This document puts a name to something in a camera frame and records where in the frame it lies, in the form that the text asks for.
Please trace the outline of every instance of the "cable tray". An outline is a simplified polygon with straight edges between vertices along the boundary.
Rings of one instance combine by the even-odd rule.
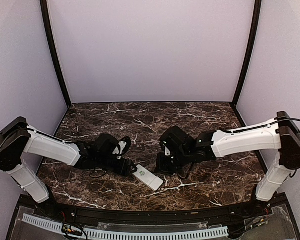
[[[63,234],[61,232],[63,225],[61,222],[43,219],[30,214],[23,214],[22,221],[56,234]],[[97,230],[89,227],[85,227],[84,231],[90,240],[206,240],[227,237],[229,235],[227,226],[171,233],[115,232]]]

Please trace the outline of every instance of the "dark marble surface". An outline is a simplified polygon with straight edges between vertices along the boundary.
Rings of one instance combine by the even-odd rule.
[[[92,141],[100,133],[117,139],[129,136],[132,146],[124,157],[153,171],[161,151],[159,138],[175,125],[194,138],[220,127],[240,127],[228,103],[80,103],[69,109],[56,136],[67,141]],[[156,192],[133,176],[109,172],[93,179],[91,172],[44,159],[38,176],[60,203],[125,211],[193,210],[247,202],[264,176],[252,152],[196,164],[187,180],[158,174],[164,183]]]

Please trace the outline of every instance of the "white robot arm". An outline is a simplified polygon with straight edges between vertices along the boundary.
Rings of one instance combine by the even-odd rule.
[[[160,138],[164,153],[159,153],[155,173],[182,174],[188,164],[213,161],[227,155],[247,151],[275,149],[275,160],[256,189],[256,199],[269,201],[287,177],[300,168],[300,131],[292,121],[299,121],[278,112],[269,121],[233,130],[201,133],[197,139],[179,127],[168,129]],[[92,142],[67,142],[38,131],[18,117],[0,132],[0,170],[7,172],[22,189],[39,204],[53,195],[26,163],[23,153],[31,153],[63,162],[78,169],[102,168],[129,176],[137,171],[134,163],[122,156],[131,140],[117,140],[101,134]]]
[[[284,112],[266,122],[232,130],[201,133],[197,139],[179,127],[168,129],[160,138],[164,153],[159,153],[155,172],[183,174],[188,164],[212,161],[227,155],[274,149],[278,153],[256,188],[256,199],[268,202],[291,173],[300,168],[300,131]]]
[[[18,117],[0,132],[0,170],[7,172],[39,204],[53,198],[52,193],[22,160],[22,153],[40,155],[78,169],[102,168],[123,176],[137,171],[134,163],[122,156],[131,140],[120,141],[101,134],[92,142],[67,142],[38,131]]]

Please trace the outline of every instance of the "curved black edge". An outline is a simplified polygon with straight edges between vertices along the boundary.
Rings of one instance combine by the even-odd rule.
[[[241,126],[246,127],[247,125],[244,122],[241,114],[238,112],[237,107],[232,102],[230,103],[230,106],[231,106],[234,114],[236,115],[236,118],[239,120],[239,123],[241,124]],[[261,155],[261,152],[259,150],[253,151],[253,152],[255,153],[256,157],[258,158],[263,172],[266,174],[268,172],[268,168],[267,168],[267,165],[266,165],[266,162],[265,162],[264,158]]]
[[[242,202],[228,206],[179,211],[124,211],[96,209],[89,207],[72,206],[67,204],[61,204],[60,206],[64,210],[66,210],[65,214],[67,216],[69,216],[71,213],[75,213],[75,217],[71,222],[81,226],[97,227],[99,223],[157,226],[208,222],[209,226],[222,225],[231,227],[242,224],[245,219],[249,218],[238,218],[236,216],[233,216],[231,212],[235,210],[246,209],[247,205],[249,204],[249,202]],[[286,194],[283,192],[274,196],[269,201],[269,204],[271,208],[281,206],[283,204],[286,205],[294,227],[295,234],[297,236],[297,239],[300,240],[300,232],[297,226],[297,222]],[[21,194],[15,208],[15,214],[11,219],[7,234],[7,240],[9,239],[9,236],[11,236],[17,213],[21,206],[34,209],[34,214],[44,216],[38,209],[36,209],[36,202],[30,196]]]
[[[239,98],[240,98],[242,89],[244,87],[247,72],[249,69],[249,64],[250,64],[252,52],[253,52],[254,45],[255,45],[256,35],[257,35],[259,17],[260,17],[260,12],[261,12],[261,3],[262,3],[262,0],[255,0],[255,2],[254,2],[254,10],[253,10],[249,40],[248,40],[248,44],[246,47],[246,52],[245,52],[245,56],[244,56],[244,61],[243,61],[239,81],[236,86],[235,94],[234,94],[234,97],[232,100],[232,103],[234,104],[234,106],[237,106],[237,104],[239,102]]]
[[[61,66],[60,66],[60,62],[59,62],[59,58],[58,58],[58,54],[57,54],[57,49],[56,49],[56,45],[55,45],[55,41],[54,41],[52,28],[51,28],[47,0],[40,0],[40,5],[41,5],[41,12],[42,12],[42,18],[43,18],[46,39],[48,41],[50,54],[51,54],[51,58],[52,58],[53,65],[54,65],[54,70],[55,70],[56,76],[59,81],[59,85],[60,85],[60,88],[62,91],[64,101],[65,101],[67,107],[69,108],[69,107],[71,107],[72,103],[71,103],[70,96],[69,96],[69,93],[67,90],[64,76],[62,74],[62,70],[61,70]]]

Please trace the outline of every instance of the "lavender wall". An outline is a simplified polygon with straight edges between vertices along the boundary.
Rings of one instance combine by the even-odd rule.
[[[53,134],[66,111],[36,0],[0,0],[0,130],[18,116]],[[40,158],[26,156],[36,170]],[[0,171],[0,240],[20,189]]]
[[[300,118],[300,1],[262,2],[238,110],[248,125],[273,118],[278,111]],[[269,166],[274,152],[262,153]],[[300,170],[280,191],[286,192],[300,228]]]
[[[231,101],[254,0],[50,0],[74,103]]]

